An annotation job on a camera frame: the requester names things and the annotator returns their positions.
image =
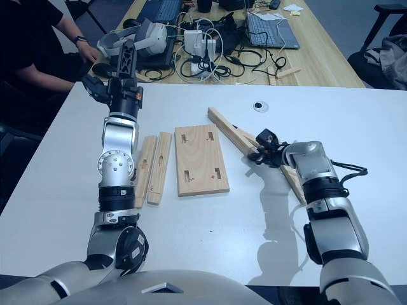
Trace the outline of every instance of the wooden plank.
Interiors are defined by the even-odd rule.
[[[162,132],[155,149],[153,169],[147,193],[147,202],[158,205],[161,201],[165,173],[167,172],[168,157],[170,154],[171,133]]]
[[[155,147],[157,145],[157,136],[149,135],[144,138],[139,162],[137,164],[137,176],[135,178],[135,207],[141,208],[147,195],[147,187],[150,179],[151,168],[153,167],[153,158]]]
[[[271,67],[267,68],[267,72],[270,74],[274,74],[274,70]],[[277,86],[277,80],[275,79],[275,76],[269,75],[268,81],[270,82],[270,86]]]
[[[280,78],[284,78],[286,76],[292,75],[292,74],[300,72],[300,71],[301,71],[301,68],[290,68],[290,69],[277,73],[276,77],[278,79],[280,79]]]
[[[229,191],[216,125],[177,127],[175,141],[179,197]]]
[[[247,131],[240,129],[239,127],[233,125],[233,127],[236,128],[236,130],[243,135],[254,147],[261,147],[260,144],[257,143],[256,138],[254,135],[248,133]]]
[[[208,108],[208,118],[245,154],[245,156],[251,153],[257,153],[257,149],[215,108]]]
[[[287,179],[289,185],[294,191],[295,196],[302,205],[307,205],[307,201],[304,197],[304,191],[301,187],[300,181],[298,180],[298,174],[295,169],[290,166],[282,165],[280,170],[283,173],[284,177]]]

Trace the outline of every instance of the charger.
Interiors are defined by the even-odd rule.
[[[194,53],[194,47],[197,44],[200,44],[202,41],[202,31],[201,30],[185,30],[184,31],[184,44],[185,44],[185,51],[189,54]]]

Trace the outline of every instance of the wooden stick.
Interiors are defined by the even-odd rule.
[[[245,131],[245,130],[243,130],[243,129],[240,129],[239,127],[237,127],[237,126],[235,126],[235,125],[233,125],[233,126],[234,126],[234,127],[236,128],[236,130],[237,130],[238,132],[240,132],[240,134],[243,135],[253,146],[255,146],[255,147],[261,147],[261,145],[257,143],[256,138],[254,137],[254,135],[248,133],[247,131]]]
[[[142,149],[137,165],[137,176],[135,178],[135,207],[141,208],[146,199],[148,181],[153,167],[153,158],[157,136],[149,135],[144,138]]]
[[[153,169],[148,187],[147,202],[158,205],[161,201],[165,173],[167,172],[168,157],[170,154],[171,133],[162,132],[155,150]]]
[[[251,153],[257,153],[257,149],[236,130],[236,128],[225,119],[215,108],[208,108],[208,118],[228,137],[239,150],[248,156]]]
[[[288,75],[291,75],[293,73],[300,72],[300,71],[301,71],[301,68],[290,68],[290,69],[287,69],[287,70],[284,70],[282,72],[277,73],[276,77],[277,78],[284,78],[284,77],[286,77]]]
[[[283,173],[284,177],[287,179],[289,185],[294,191],[295,196],[297,197],[298,201],[302,205],[307,205],[307,201],[304,197],[304,191],[301,187],[300,181],[298,180],[298,175],[295,169],[291,168],[290,166],[282,165],[280,166],[280,170]]]
[[[270,74],[274,74],[274,71],[271,67],[267,68],[267,72]],[[275,76],[269,75],[268,76],[268,81],[270,82],[270,86],[277,86],[277,80],[275,79]]]

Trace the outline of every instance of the person's arm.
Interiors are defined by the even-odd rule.
[[[47,90],[56,92],[69,93],[74,85],[70,81],[66,81],[56,76],[45,74],[38,71],[34,64],[29,67],[15,71],[15,74],[24,81]]]
[[[81,30],[78,26],[70,19],[65,16],[62,17],[60,22],[56,25],[56,28],[65,34],[72,42],[74,42],[76,36],[83,36]],[[79,55],[84,62],[87,60],[95,62],[99,51],[95,48],[92,48],[86,41],[77,41],[76,46],[79,50]]]

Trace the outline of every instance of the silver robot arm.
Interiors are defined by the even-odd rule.
[[[128,40],[122,47],[117,77],[105,86],[89,75],[83,84],[98,102],[110,109],[102,136],[103,151],[97,162],[99,212],[95,213],[87,258],[67,262],[14,286],[0,290],[1,304],[47,305],[101,283],[135,272],[148,252],[148,242],[137,226],[134,208],[137,147],[137,112],[142,107],[142,87],[135,79],[136,51]]]
[[[320,293],[326,304],[401,304],[385,278],[367,261],[368,239],[320,142],[280,144],[264,130],[263,146],[249,158],[258,165],[296,169],[310,222],[304,226],[310,258],[322,265]]]

